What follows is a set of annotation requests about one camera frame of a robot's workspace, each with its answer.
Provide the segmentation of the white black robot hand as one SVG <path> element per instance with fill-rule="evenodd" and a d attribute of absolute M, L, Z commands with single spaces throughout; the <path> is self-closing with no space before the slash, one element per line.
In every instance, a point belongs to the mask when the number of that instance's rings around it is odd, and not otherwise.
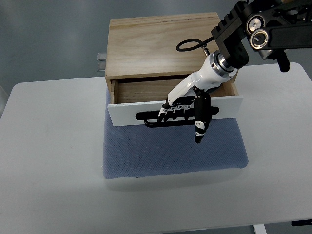
<path fill-rule="evenodd" d="M 237 73 L 224 59 L 219 51 L 208 55 L 199 71 L 193 72 L 168 93 L 166 102 L 162 105 L 158 122 L 175 119 L 175 112 L 182 110 L 185 119 L 187 110 L 194 106 L 195 142 L 199 144 L 213 115 L 217 114 L 216 107 L 211 106 L 210 93 L 218 89 L 221 84 L 231 80 Z"/>

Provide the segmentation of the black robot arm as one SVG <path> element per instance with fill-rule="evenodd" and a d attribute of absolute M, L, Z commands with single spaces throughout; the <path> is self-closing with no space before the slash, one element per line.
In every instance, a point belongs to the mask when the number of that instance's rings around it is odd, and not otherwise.
<path fill-rule="evenodd" d="M 312 46 L 312 2 L 239 1 L 211 33 L 231 67 L 239 69 L 249 62 L 241 42 L 247 38 L 263 59 L 276 60 L 280 71 L 287 72 L 290 62 L 285 51 Z"/>

